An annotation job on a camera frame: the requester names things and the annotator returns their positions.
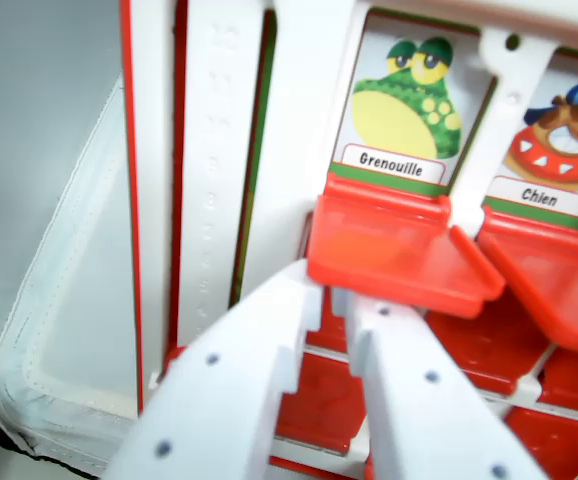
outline name label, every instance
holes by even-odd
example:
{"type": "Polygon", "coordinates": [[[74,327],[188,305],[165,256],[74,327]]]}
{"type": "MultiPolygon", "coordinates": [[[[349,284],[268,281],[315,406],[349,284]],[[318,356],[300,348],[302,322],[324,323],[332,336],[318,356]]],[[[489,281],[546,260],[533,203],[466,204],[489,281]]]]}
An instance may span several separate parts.
{"type": "Polygon", "coordinates": [[[578,193],[509,177],[496,177],[488,196],[578,217],[578,193]]]}
{"type": "Polygon", "coordinates": [[[360,145],[347,145],[342,154],[341,163],[395,177],[411,178],[436,184],[440,183],[445,172],[445,166],[440,162],[375,150],[360,145]]]}

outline green frog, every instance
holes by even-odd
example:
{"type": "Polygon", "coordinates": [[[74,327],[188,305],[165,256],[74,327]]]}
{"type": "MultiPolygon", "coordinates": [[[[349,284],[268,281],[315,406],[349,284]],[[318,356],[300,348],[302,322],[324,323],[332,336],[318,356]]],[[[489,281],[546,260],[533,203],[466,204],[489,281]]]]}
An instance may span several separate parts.
{"type": "Polygon", "coordinates": [[[389,75],[354,86],[353,123],[363,142],[430,160],[456,155],[461,121],[445,85],[452,60],[442,37],[419,48],[409,40],[396,43],[387,55],[389,75]]]}

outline frog eye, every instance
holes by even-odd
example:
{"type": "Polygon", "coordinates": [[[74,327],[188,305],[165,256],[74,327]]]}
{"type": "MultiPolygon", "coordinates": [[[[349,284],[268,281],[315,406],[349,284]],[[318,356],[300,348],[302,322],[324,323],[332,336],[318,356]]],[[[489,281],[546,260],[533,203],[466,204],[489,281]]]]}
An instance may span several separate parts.
{"type": "Polygon", "coordinates": [[[435,55],[417,52],[411,59],[411,75],[421,85],[431,85],[441,80],[449,67],[435,55]]]}
{"type": "Polygon", "coordinates": [[[451,44],[442,37],[425,41],[411,59],[411,74],[421,85],[440,81],[449,71],[453,59],[451,44]]]}
{"type": "Polygon", "coordinates": [[[409,64],[411,63],[411,57],[406,55],[398,55],[395,58],[388,58],[387,59],[387,70],[389,74],[399,72],[400,70],[404,70],[405,68],[409,68],[409,64]]]}
{"type": "Polygon", "coordinates": [[[396,67],[398,68],[406,68],[409,66],[409,61],[411,57],[405,57],[404,55],[400,55],[396,57],[396,67]]]}
{"type": "Polygon", "coordinates": [[[409,40],[396,43],[387,55],[387,70],[389,74],[409,68],[411,57],[416,51],[416,45],[409,40]]]}
{"type": "Polygon", "coordinates": [[[440,61],[440,59],[438,57],[434,57],[433,55],[427,55],[425,57],[425,67],[432,69],[436,65],[438,65],[439,61],[440,61]]]}

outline red plastic tab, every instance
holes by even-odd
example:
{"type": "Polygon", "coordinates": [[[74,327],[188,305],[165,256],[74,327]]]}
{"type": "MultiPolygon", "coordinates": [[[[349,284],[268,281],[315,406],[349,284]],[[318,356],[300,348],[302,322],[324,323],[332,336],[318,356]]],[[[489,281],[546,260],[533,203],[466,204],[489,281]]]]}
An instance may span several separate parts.
{"type": "Polygon", "coordinates": [[[320,330],[307,333],[307,344],[347,353],[345,319],[336,317],[331,311],[331,289],[328,287],[324,289],[320,330]]]}
{"type": "Polygon", "coordinates": [[[323,285],[462,317],[497,298],[504,279],[465,233],[449,200],[329,174],[318,199],[308,273],[323,285]]]}
{"type": "Polygon", "coordinates": [[[578,476],[578,422],[514,408],[505,423],[553,480],[578,476]]]}
{"type": "Polygon", "coordinates": [[[545,334],[578,351],[578,231],[485,210],[483,252],[545,334]]]}
{"type": "Polygon", "coordinates": [[[367,459],[367,463],[365,466],[365,478],[364,480],[373,480],[373,460],[371,459],[371,454],[369,454],[369,458],[367,459]]]}
{"type": "Polygon", "coordinates": [[[541,402],[578,410],[578,353],[558,349],[545,365],[541,402]]]}
{"type": "Polygon", "coordinates": [[[362,382],[348,365],[305,353],[298,392],[284,395],[276,434],[346,453],[364,418],[362,382]]]}
{"type": "Polygon", "coordinates": [[[427,323],[472,383],[511,395],[549,347],[527,311],[509,289],[485,305],[472,322],[431,312],[427,323]]]}

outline white plastic arm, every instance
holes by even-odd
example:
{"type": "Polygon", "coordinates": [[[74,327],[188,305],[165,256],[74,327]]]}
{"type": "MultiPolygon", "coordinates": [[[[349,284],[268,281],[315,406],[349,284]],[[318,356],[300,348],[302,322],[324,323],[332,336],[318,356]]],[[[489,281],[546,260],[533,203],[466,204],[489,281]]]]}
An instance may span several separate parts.
{"type": "Polygon", "coordinates": [[[172,363],[106,480],[262,478],[305,330],[320,328],[322,288],[305,270],[274,275],[172,363]]]}
{"type": "Polygon", "coordinates": [[[377,479],[546,479],[416,310],[348,294],[377,479]]]}
{"type": "MultiPolygon", "coordinates": [[[[282,393],[297,389],[322,288],[282,270],[173,363],[106,480],[254,480],[282,393]]],[[[411,307],[348,293],[352,374],[362,377],[376,478],[546,479],[411,307]]]]}

